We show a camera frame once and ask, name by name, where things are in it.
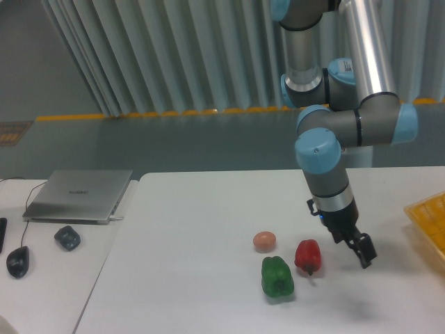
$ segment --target yellow container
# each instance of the yellow container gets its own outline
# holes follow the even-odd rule
[[[445,264],[445,192],[408,205],[404,211]]]

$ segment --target laptop lid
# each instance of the laptop lid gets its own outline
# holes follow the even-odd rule
[[[131,170],[55,170],[23,214],[32,221],[107,224]]]

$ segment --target green bell pepper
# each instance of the green bell pepper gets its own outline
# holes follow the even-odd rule
[[[265,257],[261,266],[261,277],[261,286],[269,297],[277,298],[293,293],[291,270],[281,257]]]

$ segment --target black computer mouse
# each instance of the black computer mouse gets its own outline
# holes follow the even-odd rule
[[[13,250],[6,259],[6,268],[12,277],[22,278],[29,269],[29,248],[22,246]]]

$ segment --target brown egg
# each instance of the brown egg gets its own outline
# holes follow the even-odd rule
[[[257,250],[261,252],[271,251],[272,248],[275,247],[276,241],[277,238],[275,237],[275,234],[267,231],[260,232],[253,238],[253,244],[255,245]]]

